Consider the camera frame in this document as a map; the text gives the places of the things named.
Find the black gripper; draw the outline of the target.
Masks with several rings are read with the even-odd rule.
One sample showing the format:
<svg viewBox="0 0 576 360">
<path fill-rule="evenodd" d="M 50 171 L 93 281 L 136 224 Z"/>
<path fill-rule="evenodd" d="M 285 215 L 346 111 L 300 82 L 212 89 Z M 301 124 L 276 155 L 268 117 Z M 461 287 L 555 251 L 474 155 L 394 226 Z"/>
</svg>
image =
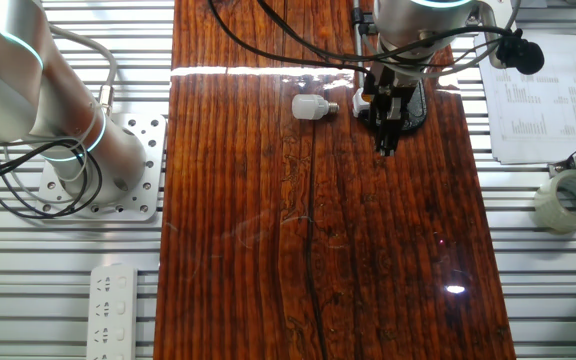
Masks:
<svg viewBox="0 0 576 360">
<path fill-rule="evenodd" d="M 376 150 L 382 156 L 391 156 L 397 149 L 402 120 L 402 99 L 410 100 L 418 87 L 418 80 L 395 72 L 386 64 L 374 61 L 365 76 L 365 94 L 387 95 L 376 105 L 378 125 Z"/>
</svg>

